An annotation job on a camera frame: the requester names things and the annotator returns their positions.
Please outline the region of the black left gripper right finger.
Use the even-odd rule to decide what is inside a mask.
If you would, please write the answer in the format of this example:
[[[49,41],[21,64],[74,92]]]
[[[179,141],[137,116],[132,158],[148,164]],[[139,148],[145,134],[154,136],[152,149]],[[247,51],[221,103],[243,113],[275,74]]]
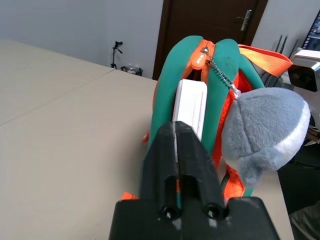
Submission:
[[[187,201],[197,200],[207,217],[224,219],[227,209],[211,156],[186,123],[176,122],[176,136],[182,209],[187,209]]]

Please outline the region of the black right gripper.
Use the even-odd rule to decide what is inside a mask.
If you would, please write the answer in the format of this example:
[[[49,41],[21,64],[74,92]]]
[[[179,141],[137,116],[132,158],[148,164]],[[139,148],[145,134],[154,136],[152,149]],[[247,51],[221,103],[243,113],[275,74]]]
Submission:
[[[306,134],[306,146],[320,143],[320,129],[310,125]]]

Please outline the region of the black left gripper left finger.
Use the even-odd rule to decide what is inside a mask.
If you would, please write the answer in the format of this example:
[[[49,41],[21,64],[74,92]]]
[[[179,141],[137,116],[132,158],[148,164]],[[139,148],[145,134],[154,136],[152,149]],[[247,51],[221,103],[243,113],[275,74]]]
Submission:
[[[168,220],[180,217],[177,200],[177,148],[175,123],[161,126],[143,162],[141,198],[155,202],[159,215]]]

